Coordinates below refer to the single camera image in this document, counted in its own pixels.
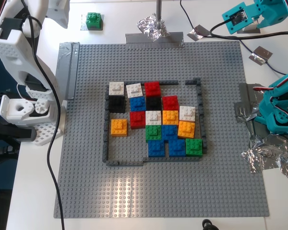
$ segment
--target yellow lego brick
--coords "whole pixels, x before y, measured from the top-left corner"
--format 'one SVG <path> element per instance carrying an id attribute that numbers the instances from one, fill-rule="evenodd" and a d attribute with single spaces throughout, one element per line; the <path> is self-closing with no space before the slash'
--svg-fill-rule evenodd
<path id="1" fill-rule="evenodd" d="M 179 124 L 178 111 L 163 110 L 163 124 L 178 125 Z"/>
<path id="2" fill-rule="evenodd" d="M 179 121 L 178 137 L 180 138 L 194 138 L 195 123 Z"/>
<path id="3" fill-rule="evenodd" d="M 127 136 L 127 119 L 111 120 L 111 136 L 126 137 Z"/>

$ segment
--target green lego brick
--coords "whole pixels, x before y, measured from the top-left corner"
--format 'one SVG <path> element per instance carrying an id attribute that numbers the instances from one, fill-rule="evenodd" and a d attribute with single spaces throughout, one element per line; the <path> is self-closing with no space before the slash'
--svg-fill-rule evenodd
<path id="1" fill-rule="evenodd" d="M 186 139 L 186 155 L 187 157 L 203 156 L 203 140 L 202 139 Z"/>
<path id="2" fill-rule="evenodd" d="M 87 13 L 86 26 L 88 29 L 100 29 L 101 28 L 101 14 L 100 13 Z"/>
<path id="3" fill-rule="evenodd" d="M 161 140 L 161 126 L 146 126 L 146 142 Z"/>

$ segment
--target white table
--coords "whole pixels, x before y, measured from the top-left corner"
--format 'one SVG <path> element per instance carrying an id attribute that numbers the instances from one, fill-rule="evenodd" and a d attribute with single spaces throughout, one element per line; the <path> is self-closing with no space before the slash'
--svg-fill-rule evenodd
<path id="1" fill-rule="evenodd" d="M 201 24 L 207 29 L 222 21 L 221 14 L 239 2 L 236 0 L 195 0 L 184 1 L 194 25 Z M 56 71 L 59 43 L 80 42 L 81 44 L 125 44 L 126 33 L 139 33 L 136 23 L 156 10 L 155 2 L 117 3 L 71 3 L 70 23 L 67 30 L 46 19 L 41 33 L 38 55 Z M 104 30 L 100 32 L 80 31 L 81 15 L 86 12 L 99 12 L 105 15 Z M 185 42 L 192 42 L 186 36 L 191 26 L 179 6 L 178 1 L 165 1 L 162 18 L 168 31 L 184 32 Z M 281 24 L 263 29 L 263 33 L 288 31 L 288 18 Z M 225 26 L 216 30 L 228 35 Z M 263 46 L 274 53 L 269 63 L 277 70 L 288 73 L 288 35 L 266 39 L 248 40 L 245 43 L 251 50 Z M 247 83 L 268 86 L 279 78 L 267 65 L 259 66 L 249 60 L 250 53 L 241 47 Z M 62 115 L 60 128 L 64 129 L 65 115 Z M 53 146 L 51 163 L 58 175 L 63 137 Z M 36 147 L 30 143 L 21 145 L 17 165 L 7 230 L 59 230 L 60 220 L 53 218 L 55 187 L 50 177 L 46 152 L 48 146 Z M 279 169 L 263 172 L 266 195 L 270 210 L 267 218 L 210 218 L 221 230 L 279 230 L 288 228 L 288 179 Z M 200 230 L 203 218 L 92 218 L 66 219 L 67 230 L 126 230 L 126 229 L 194 229 Z"/>

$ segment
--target white lego brick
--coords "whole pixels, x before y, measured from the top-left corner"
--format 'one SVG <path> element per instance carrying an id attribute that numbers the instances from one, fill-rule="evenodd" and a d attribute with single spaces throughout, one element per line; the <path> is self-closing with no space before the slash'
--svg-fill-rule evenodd
<path id="1" fill-rule="evenodd" d="M 124 96 L 124 82 L 110 82 L 109 84 L 110 96 Z"/>
<path id="2" fill-rule="evenodd" d="M 180 121 L 195 122 L 195 107 L 180 106 L 179 120 Z"/>
<path id="3" fill-rule="evenodd" d="M 37 132 L 36 138 L 33 141 L 35 145 L 42 146 L 50 142 L 54 133 L 55 125 L 53 125 L 52 123 L 41 123 L 34 126 L 34 128 Z M 56 138 L 62 135 L 63 135 L 62 130 L 58 129 Z"/>
<path id="4" fill-rule="evenodd" d="M 161 111 L 146 111 L 145 112 L 146 125 L 161 125 Z"/>
<path id="5" fill-rule="evenodd" d="M 126 85 L 128 98 L 143 96 L 141 84 Z"/>

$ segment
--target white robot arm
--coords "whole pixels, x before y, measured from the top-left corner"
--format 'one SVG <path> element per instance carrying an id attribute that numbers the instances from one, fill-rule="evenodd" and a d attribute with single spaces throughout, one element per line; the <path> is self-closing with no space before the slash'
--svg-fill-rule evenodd
<path id="1" fill-rule="evenodd" d="M 43 23 L 48 11 L 48 0 L 24 0 L 24 2 L 30 15 Z M 59 12 L 58 14 L 69 10 L 69 0 L 50 0 L 50 2 L 52 2 L 52 6 L 61 7 L 62 10 L 54 11 Z M 65 12 L 62 17 L 57 16 L 61 24 L 67 23 L 66 15 L 68 16 L 68 13 Z M 3 96 L 0 115 L 9 123 L 20 127 L 54 122 L 57 116 L 53 91 L 34 61 L 32 48 L 27 39 L 31 38 L 30 23 L 28 18 L 23 18 L 24 16 L 27 17 L 21 0 L 4 2 L 0 12 L 0 58 L 17 83 L 25 85 L 27 93 L 37 99 L 36 102 L 33 102 L 25 99 L 9 99 L 6 95 Z M 41 28 L 36 20 L 32 20 L 32 23 L 36 38 Z M 54 86 L 61 104 L 62 97 L 54 74 L 42 60 L 38 58 L 38 61 Z"/>

